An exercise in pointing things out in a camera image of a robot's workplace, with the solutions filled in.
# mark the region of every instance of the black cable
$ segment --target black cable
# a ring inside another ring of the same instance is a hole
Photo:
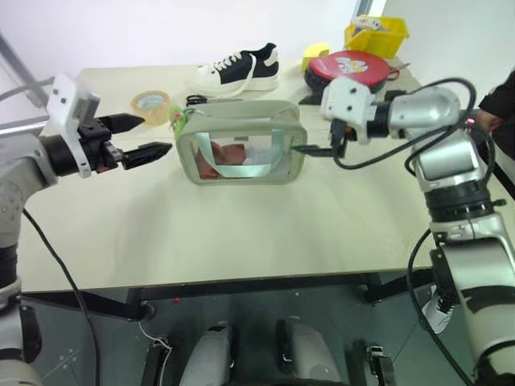
[[[64,276],[68,279],[68,283],[73,288],[73,293],[75,294],[77,301],[79,302],[80,309],[82,310],[82,313],[84,314],[84,317],[86,318],[86,322],[88,323],[89,332],[91,332],[91,336],[93,338],[93,362],[94,362],[94,379],[95,379],[95,386],[100,385],[100,370],[101,370],[101,362],[100,362],[100,349],[98,345],[98,337],[97,333],[95,332],[95,327],[93,325],[93,321],[91,320],[88,312],[88,308],[86,306],[86,303],[84,301],[84,298],[82,297],[82,294],[80,293],[79,289],[77,288],[75,282],[73,281],[72,275],[68,271],[68,268],[66,268],[66,264],[64,261],[61,260],[55,249],[50,244],[50,241],[48,241],[47,237],[45,236],[43,230],[39,227],[38,223],[34,220],[34,218],[31,216],[31,214],[26,210],[23,209],[23,214],[29,220],[29,222],[34,227],[35,231],[39,234],[39,237],[41,238],[41,241],[48,249],[48,252],[56,259],[57,264],[60,265],[61,269],[63,270]]]
[[[422,323],[424,327],[427,330],[427,333],[430,335],[430,337],[435,342],[436,346],[440,349],[443,356],[447,359],[449,364],[452,366],[452,368],[455,370],[455,372],[458,374],[459,378],[467,385],[467,386],[474,386],[470,378],[468,378],[467,374],[465,374],[464,370],[456,363],[455,359],[452,357],[452,354],[449,352],[448,349],[445,348],[440,338],[437,336],[435,331],[431,328],[431,325],[427,321],[426,315],[422,312],[422,308],[418,304],[417,298],[415,297],[415,292],[413,289],[413,264],[415,261],[415,257],[417,256],[418,250],[422,246],[422,243],[424,240],[431,234],[431,231],[427,229],[424,234],[418,239],[417,244],[414,246],[413,251],[410,255],[410,260],[408,261],[408,269],[406,271],[406,286],[408,287],[408,293],[410,294],[411,301],[413,302],[413,306],[415,308],[415,311],[417,311],[417,315],[422,320]]]
[[[365,167],[365,166],[369,166],[369,165],[372,165],[376,162],[380,162],[380,161],[383,161],[384,159],[387,159],[387,158],[390,158],[391,156],[405,150],[405,149],[408,149],[410,148],[411,146],[413,146],[415,143],[418,143],[420,141],[423,141],[424,139],[428,139],[429,137],[432,137],[434,136],[435,134],[438,134],[438,133],[442,133],[444,131],[447,131],[447,127],[443,127],[443,128],[440,128],[440,129],[435,129],[435,130],[432,130],[430,131],[429,133],[425,133],[419,137],[416,137],[414,139],[412,139],[411,141],[408,141],[398,147],[395,147],[393,148],[392,150],[390,151],[387,151],[386,153],[383,153],[375,158],[371,158],[367,161],[364,161],[364,162],[361,162],[361,163],[357,163],[357,164],[354,164],[354,165],[346,165],[344,163],[342,163],[340,161],[340,158],[337,156],[337,154],[335,154],[333,156],[333,160],[335,162],[335,164],[339,167],[341,167],[342,169],[345,169],[345,170],[355,170],[355,169],[360,169],[362,167]]]
[[[481,128],[477,128],[477,133],[486,141],[487,150],[488,150],[488,165],[486,168],[486,172],[484,173],[484,182],[488,183],[490,177],[492,177],[493,170],[496,166],[496,144],[493,141],[492,135],[487,133],[485,130]]]
[[[465,80],[462,78],[445,78],[445,79],[437,80],[433,83],[429,83],[429,84],[426,84],[425,86],[422,86],[421,88],[413,91],[412,93],[420,91],[424,88],[438,86],[439,84],[446,84],[446,83],[459,83],[459,84],[462,84],[463,86],[465,86],[465,88],[468,90],[468,94],[469,94],[467,107],[462,112],[462,114],[459,116],[458,121],[453,126],[451,126],[446,133],[435,138],[433,141],[422,146],[420,149],[417,149],[416,151],[411,153],[411,155],[405,160],[404,167],[413,176],[415,176],[415,172],[410,166],[410,163],[413,160],[413,158],[419,156],[423,151],[429,149],[433,145],[437,144],[438,142],[440,142],[440,141],[444,140],[445,138],[449,137],[450,135],[452,135],[456,130],[460,129],[462,127],[462,125],[465,123],[465,121],[467,120],[467,118],[470,116],[472,109],[474,109],[474,104],[476,103],[476,89],[474,88],[474,85],[472,83],[470,83],[468,80]]]
[[[4,101],[7,98],[13,97],[16,94],[20,94],[21,92],[30,90],[34,87],[40,87],[40,86],[46,86],[47,84],[51,84],[54,82],[54,77],[41,80],[39,82],[25,84],[24,86],[20,86],[17,88],[13,88],[12,90],[9,90],[7,92],[4,92],[3,94],[0,94],[0,102]]]

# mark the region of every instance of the clear pouch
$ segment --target clear pouch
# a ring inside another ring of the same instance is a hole
[[[296,105],[241,101],[198,105],[177,139],[188,178],[198,184],[286,183],[299,174],[306,143]]]

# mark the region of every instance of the floor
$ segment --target floor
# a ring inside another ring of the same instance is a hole
[[[401,273],[382,275],[387,281]],[[104,291],[105,296],[123,300],[125,291]],[[425,301],[429,290],[418,296]],[[275,323],[290,315],[318,329],[340,369],[342,379],[354,386],[375,385],[365,363],[356,356],[364,342],[377,343],[393,358],[398,385],[460,384],[458,376],[419,326],[407,295],[368,306],[359,298],[359,288],[331,285],[261,293],[183,298],[152,302],[157,313],[142,323],[148,333],[168,336],[176,347],[164,384],[176,384],[181,358],[212,324],[229,320],[239,332],[239,356],[235,376],[239,380],[282,377],[275,365]],[[76,311],[31,303],[43,334],[43,350],[35,367],[45,385],[86,386],[93,384],[92,346],[84,319]],[[94,317],[101,344],[103,385],[140,385],[146,350],[150,341],[136,322]],[[461,309],[440,335],[468,374],[472,357],[468,350]]]

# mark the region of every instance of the yellow tape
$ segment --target yellow tape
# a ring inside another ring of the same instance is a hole
[[[132,109],[149,125],[162,125],[169,121],[170,97],[158,90],[145,91],[130,102]]]

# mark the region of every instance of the yellow bin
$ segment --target yellow bin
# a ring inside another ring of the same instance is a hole
[[[378,18],[381,26],[387,31],[361,30],[356,35],[356,27],[345,28],[345,47],[348,50],[365,51],[391,59],[395,57],[404,38],[409,38],[410,33],[403,18]]]

